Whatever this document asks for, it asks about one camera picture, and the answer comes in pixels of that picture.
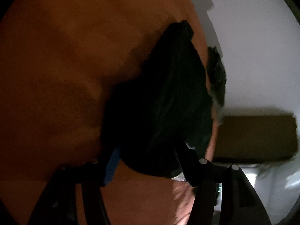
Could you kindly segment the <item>black t-shirt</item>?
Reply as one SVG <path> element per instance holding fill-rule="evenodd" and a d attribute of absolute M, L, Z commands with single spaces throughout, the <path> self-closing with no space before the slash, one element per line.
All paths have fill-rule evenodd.
<path fill-rule="evenodd" d="M 185 20 L 170 24 L 137 75 L 110 90 L 100 135 L 103 160 L 116 152 L 136 172 L 174 178 L 181 173 L 180 150 L 205 156 L 212 98 L 193 35 Z"/>

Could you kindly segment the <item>dark wooden door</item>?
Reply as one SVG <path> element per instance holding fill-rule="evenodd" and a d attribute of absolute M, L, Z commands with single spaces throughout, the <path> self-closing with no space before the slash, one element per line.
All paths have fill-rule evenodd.
<path fill-rule="evenodd" d="M 293 115 L 226 116 L 213 162 L 262 164 L 291 159 L 299 149 Z"/>

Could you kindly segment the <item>orange fleece bed blanket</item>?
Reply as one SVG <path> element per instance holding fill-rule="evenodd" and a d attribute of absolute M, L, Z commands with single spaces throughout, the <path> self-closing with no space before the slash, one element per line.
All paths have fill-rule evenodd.
<path fill-rule="evenodd" d="M 139 72 L 160 35 L 187 21 L 206 73 L 191 0 L 15 0 L 1 20 L 1 224 L 28 224 L 61 165 L 98 163 L 110 90 Z M 121 159 L 100 188 L 110 224 L 186 222 L 191 189 Z"/>

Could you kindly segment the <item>patterned dark trousers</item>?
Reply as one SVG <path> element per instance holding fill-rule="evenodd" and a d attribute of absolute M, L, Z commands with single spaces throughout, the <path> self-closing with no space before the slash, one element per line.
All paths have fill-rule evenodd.
<path fill-rule="evenodd" d="M 119 161 L 120 161 L 119 154 L 115 150 L 106 167 L 105 178 L 104 178 L 105 185 L 108 185 L 110 182 L 112 182 Z"/>

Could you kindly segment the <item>folded camouflage clothes stack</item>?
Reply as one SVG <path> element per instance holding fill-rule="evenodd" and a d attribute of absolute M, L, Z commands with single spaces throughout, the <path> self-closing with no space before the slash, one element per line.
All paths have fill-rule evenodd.
<path fill-rule="evenodd" d="M 216 47 L 207 48 L 208 63 L 206 72 L 210 82 L 209 91 L 220 107 L 225 105 L 226 71 Z"/>

